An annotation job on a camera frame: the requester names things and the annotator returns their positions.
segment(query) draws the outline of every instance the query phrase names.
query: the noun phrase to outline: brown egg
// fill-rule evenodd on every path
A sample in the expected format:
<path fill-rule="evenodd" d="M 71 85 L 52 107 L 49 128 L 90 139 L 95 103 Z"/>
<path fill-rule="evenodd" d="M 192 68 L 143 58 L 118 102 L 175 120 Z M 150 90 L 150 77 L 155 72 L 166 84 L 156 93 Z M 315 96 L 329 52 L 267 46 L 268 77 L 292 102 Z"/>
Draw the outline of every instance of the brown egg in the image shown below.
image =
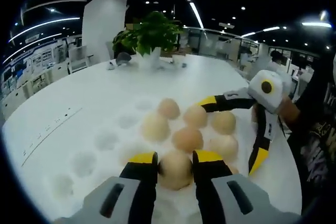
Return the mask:
<path fill-rule="evenodd" d="M 202 106 L 193 105 L 184 113 L 183 120 L 188 126 L 199 129 L 207 125 L 208 115 Z"/>
<path fill-rule="evenodd" d="M 158 113 L 150 113 L 142 122 L 141 133 L 148 141 L 164 141 L 170 135 L 168 120 Z"/>
<path fill-rule="evenodd" d="M 226 165 L 229 167 L 232 174 L 238 174 L 239 173 L 238 169 L 236 167 L 234 167 L 233 165 L 228 165 L 228 164 L 226 164 Z"/>
<path fill-rule="evenodd" d="M 236 128 L 236 117 L 230 111 L 217 112 L 211 126 L 221 135 L 231 135 Z"/>
<path fill-rule="evenodd" d="M 184 152 L 168 152 L 161 159 L 159 167 L 158 182 L 163 187 L 180 190 L 193 181 L 192 163 Z"/>
<path fill-rule="evenodd" d="M 176 149 L 187 153 L 203 148 L 203 136 L 198 129 L 193 127 L 185 127 L 176 131 L 172 141 Z"/>
<path fill-rule="evenodd" d="M 167 119 L 173 120 L 180 115 L 180 108 L 173 99 L 165 98 L 158 106 L 158 113 Z"/>
<path fill-rule="evenodd" d="M 218 153 L 225 162 L 237 158 L 238 141 L 231 135 L 224 135 L 210 139 L 209 150 Z"/>

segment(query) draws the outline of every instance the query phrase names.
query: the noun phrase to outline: white table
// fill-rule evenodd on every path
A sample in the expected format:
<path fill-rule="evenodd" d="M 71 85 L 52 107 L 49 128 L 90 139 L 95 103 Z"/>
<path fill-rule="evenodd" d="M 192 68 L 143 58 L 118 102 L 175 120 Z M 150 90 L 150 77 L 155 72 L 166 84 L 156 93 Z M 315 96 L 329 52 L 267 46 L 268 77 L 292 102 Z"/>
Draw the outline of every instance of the white table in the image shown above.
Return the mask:
<path fill-rule="evenodd" d="M 45 216 L 55 219 L 63 214 L 43 189 L 46 178 L 60 167 L 69 169 L 69 155 L 78 147 L 85 148 L 81 140 L 117 113 L 120 106 L 140 95 L 170 97 L 188 106 L 208 95 L 247 86 L 247 82 L 222 60 L 187 55 L 185 62 L 184 69 L 156 73 L 143 72 L 136 67 L 107 71 L 104 62 L 45 87 L 10 116 L 3 128 L 10 160 L 29 197 Z M 78 107 L 82 110 L 52 132 L 21 166 L 22 153 L 18 146 L 27 145 L 32 136 L 68 108 Z M 243 113 L 250 118 L 250 111 Z M 300 214 L 300 180 L 290 148 L 281 134 L 271 144 L 269 156 L 250 179 L 269 194 L 275 207 Z"/>

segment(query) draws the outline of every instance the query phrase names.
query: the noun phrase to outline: white egg tray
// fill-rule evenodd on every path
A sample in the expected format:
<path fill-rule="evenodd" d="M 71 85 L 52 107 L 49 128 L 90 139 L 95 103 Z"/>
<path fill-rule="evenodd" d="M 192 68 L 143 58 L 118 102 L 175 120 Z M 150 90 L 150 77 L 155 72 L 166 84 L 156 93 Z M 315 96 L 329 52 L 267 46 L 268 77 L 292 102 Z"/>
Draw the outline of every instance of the white egg tray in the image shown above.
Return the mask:
<path fill-rule="evenodd" d="M 187 108 L 180 107 L 181 115 L 176 120 L 169 120 L 171 134 L 164 142 L 152 143 L 141 135 L 140 128 L 144 116 L 155 111 L 160 101 L 160 98 L 142 97 L 121 108 L 88 136 L 84 141 L 86 146 L 82 150 L 69 157 L 67 171 L 48 179 L 50 196 L 59 203 L 61 216 L 69 217 L 79 210 L 85 196 L 107 178 L 119 176 L 127 161 L 134 155 L 156 151 L 160 160 L 166 152 L 174 148 L 172 134 L 185 126 L 182 116 Z M 233 136 L 237 139 L 239 147 L 237 159 L 230 164 L 247 177 L 249 154 L 256 133 L 250 118 L 246 117 L 246 110 L 232 112 L 237 120 Z M 212 117 L 210 113 L 207 127 L 200 129 L 204 150 L 208 149 L 211 138 L 219 136 L 210 126 Z M 195 185 L 171 191 L 158 184 L 156 194 L 152 223 L 202 223 Z"/>

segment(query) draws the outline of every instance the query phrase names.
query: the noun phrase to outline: ceiling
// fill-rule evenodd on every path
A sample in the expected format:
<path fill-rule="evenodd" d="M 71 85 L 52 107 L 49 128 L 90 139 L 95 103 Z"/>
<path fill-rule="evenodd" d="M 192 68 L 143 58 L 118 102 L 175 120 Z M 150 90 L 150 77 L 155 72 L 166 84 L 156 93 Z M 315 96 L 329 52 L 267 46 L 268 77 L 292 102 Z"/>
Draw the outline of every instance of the ceiling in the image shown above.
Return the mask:
<path fill-rule="evenodd" d="M 84 6 L 87 3 L 53 3 L 30 9 L 52 1 L 58 0 L 26 0 L 22 6 L 23 24 L 18 14 L 13 20 L 12 36 L 50 20 L 82 17 Z M 226 29 L 226 32 L 243 35 L 279 26 L 279 30 L 257 33 L 248 38 L 259 42 L 265 41 L 270 46 L 296 48 L 320 55 L 335 52 L 336 33 L 334 29 L 303 27 L 301 22 L 318 21 L 320 13 L 326 10 L 328 15 L 325 22 L 334 24 L 336 0 L 192 0 L 192 2 L 195 3 L 204 28 L 222 30 L 223 27 L 219 23 L 230 23 L 234 25 L 234 28 Z M 165 10 L 169 18 L 175 15 L 175 19 L 180 20 L 186 26 L 200 26 L 187 0 L 128 0 L 128 4 L 130 7 L 126 14 L 126 22 L 132 22 L 134 17 L 141 18 L 152 10 Z M 8 44 L 5 57 L 24 46 L 24 40 L 27 37 L 37 33 L 45 35 L 80 34 L 81 20 L 46 25 L 19 36 Z"/>

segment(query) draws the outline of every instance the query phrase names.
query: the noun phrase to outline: green leaves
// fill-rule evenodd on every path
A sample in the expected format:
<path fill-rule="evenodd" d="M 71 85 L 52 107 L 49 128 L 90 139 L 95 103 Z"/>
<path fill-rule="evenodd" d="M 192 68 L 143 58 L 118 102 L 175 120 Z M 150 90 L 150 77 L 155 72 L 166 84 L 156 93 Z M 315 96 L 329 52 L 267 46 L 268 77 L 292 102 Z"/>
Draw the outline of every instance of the green leaves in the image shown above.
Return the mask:
<path fill-rule="evenodd" d="M 135 49 L 142 56 L 150 54 L 156 47 L 172 51 L 177 35 L 182 29 L 160 12 L 149 13 L 136 29 L 118 34 L 113 40 L 113 48 L 122 43 L 129 49 Z"/>

